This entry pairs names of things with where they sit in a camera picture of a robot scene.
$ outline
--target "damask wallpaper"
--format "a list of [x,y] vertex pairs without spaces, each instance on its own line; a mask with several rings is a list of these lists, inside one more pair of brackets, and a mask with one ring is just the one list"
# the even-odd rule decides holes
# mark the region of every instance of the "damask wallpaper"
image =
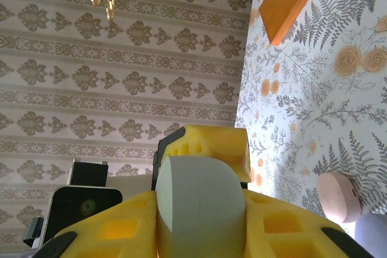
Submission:
[[[251,189],[324,215],[321,173],[353,182],[364,213],[387,213],[387,0],[309,0],[271,47],[253,0],[236,126]],[[354,224],[342,224],[353,236]]]
[[187,123],[234,126],[252,0],[0,0],[0,252],[74,157],[151,173]]

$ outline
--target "orange flower print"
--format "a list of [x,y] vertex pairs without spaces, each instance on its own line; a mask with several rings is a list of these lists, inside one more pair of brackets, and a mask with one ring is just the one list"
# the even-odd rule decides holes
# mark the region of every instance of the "orange flower print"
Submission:
[[379,19],[377,25],[375,26],[376,33],[385,33],[387,32],[387,15],[384,18]]
[[281,67],[281,65],[279,63],[276,63],[274,65],[274,73],[277,74],[279,72],[279,68]]
[[314,141],[310,142],[309,143],[309,154],[314,155],[316,148],[317,148],[316,142],[314,142]]
[[370,51],[363,63],[363,68],[370,73],[374,73],[383,69],[387,63],[387,50],[379,48]]
[[253,8],[251,15],[250,15],[250,22],[249,27],[251,27],[254,22],[261,16],[261,12],[259,11],[259,8]]
[[254,167],[250,169],[250,180],[253,182],[255,180]]
[[306,167],[304,167],[304,169],[302,169],[302,170],[300,171],[300,173],[301,173],[301,176],[302,176],[302,177],[310,176],[310,171],[309,171]]
[[291,132],[292,134],[295,134],[295,133],[296,133],[296,128],[297,128],[297,126],[296,126],[294,123],[291,123],[291,124],[289,125],[289,128],[290,128],[290,132]]
[[360,51],[356,47],[345,47],[334,60],[334,72],[338,76],[348,77],[353,74],[360,63]]
[[272,86],[270,87],[270,90],[272,92],[272,94],[277,94],[278,93],[278,90],[279,90],[279,82],[277,80],[275,80],[273,83],[272,83]]
[[263,80],[261,84],[261,95],[266,97],[270,92],[270,81],[268,79]]
[[255,183],[258,187],[262,185],[262,176],[260,174],[257,174],[255,177]]

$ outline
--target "black device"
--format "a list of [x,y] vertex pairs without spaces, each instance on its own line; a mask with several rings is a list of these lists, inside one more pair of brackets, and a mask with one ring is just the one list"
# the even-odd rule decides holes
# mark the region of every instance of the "black device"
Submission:
[[104,187],[108,177],[108,163],[81,163],[80,159],[74,159],[70,172],[69,184],[85,185],[87,187]]
[[42,238],[43,244],[60,230],[121,202],[122,194],[117,189],[72,185],[60,187],[51,199]]
[[32,218],[25,230],[23,243],[32,248],[34,240],[41,236],[43,224],[44,219],[42,217]]

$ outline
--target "yellow foam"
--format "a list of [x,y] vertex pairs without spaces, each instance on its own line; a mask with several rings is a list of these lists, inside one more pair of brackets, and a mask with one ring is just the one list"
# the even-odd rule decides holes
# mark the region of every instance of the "yellow foam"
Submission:
[[156,258],[156,209],[146,192],[62,230],[78,236],[60,258]]
[[250,190],[246,200],[244,258],[347,258],[321,228],[343,231],[335,223],[303,208]]
[[247,131],[240,128],[185,125],[183,137],[167,145],[167,156],[212,157],[228,164],[241,182],[250,182],[250,155]]

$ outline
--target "beige patterned wallpaper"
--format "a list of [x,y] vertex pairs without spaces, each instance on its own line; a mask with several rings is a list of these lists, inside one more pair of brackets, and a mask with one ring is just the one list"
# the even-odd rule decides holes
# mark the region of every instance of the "beige patterned wallpaper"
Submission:
[[150,174],[170,132],[234,125],[251,1],[0,0],[1,253],[74,157]]

